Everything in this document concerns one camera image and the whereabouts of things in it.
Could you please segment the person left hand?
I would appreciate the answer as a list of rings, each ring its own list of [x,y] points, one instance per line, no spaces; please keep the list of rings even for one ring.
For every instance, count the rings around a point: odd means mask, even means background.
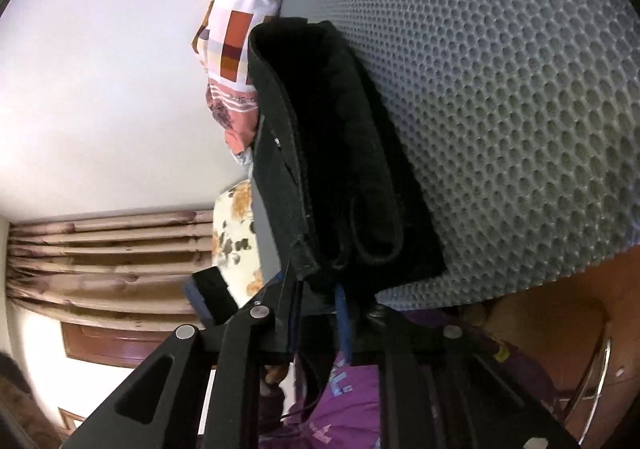
[[[260,378],[260,395],[262,397],[283,394],[281,383],[288,376],[288,365],[265,365]]]

